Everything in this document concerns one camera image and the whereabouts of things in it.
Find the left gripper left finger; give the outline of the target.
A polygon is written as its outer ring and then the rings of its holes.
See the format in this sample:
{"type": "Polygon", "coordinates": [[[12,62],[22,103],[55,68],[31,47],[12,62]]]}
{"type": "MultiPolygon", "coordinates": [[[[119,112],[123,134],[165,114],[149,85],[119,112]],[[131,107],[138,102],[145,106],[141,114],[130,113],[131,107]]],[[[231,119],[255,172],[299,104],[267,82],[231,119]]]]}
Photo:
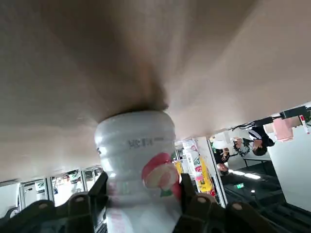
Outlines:
{"type": "Polygon", "coordinates": [[[88,192],[73,194],[64,204],[38,200],[13,217],[0,219],[2,233],[106,233],[108,175],[103,172],[88,192]]]}

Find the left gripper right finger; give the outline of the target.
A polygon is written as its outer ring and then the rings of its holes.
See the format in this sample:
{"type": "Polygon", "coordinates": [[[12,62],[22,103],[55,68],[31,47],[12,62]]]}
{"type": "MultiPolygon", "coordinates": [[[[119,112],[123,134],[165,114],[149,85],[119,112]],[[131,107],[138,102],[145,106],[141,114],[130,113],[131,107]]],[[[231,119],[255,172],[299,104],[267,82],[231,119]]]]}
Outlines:
{"type": "Polygon", "coordinates": [[[208,194],[197,194],[189,174],[181,174],[182,215],[174,233],[276,233],[252,206],[232,202],[225,208],[208,194]]]}

